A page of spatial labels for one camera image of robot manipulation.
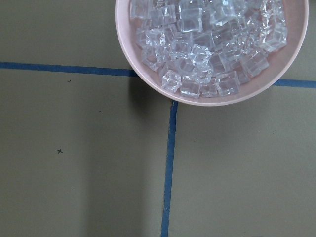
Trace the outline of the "clear ice cubes pile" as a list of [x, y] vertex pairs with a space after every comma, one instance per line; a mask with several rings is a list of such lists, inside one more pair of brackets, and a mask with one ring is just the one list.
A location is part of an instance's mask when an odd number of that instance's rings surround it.
[[280, 0], [133, 0], [130, 18], [143, 64], [184, 97], [238, 94], [287, 44]]

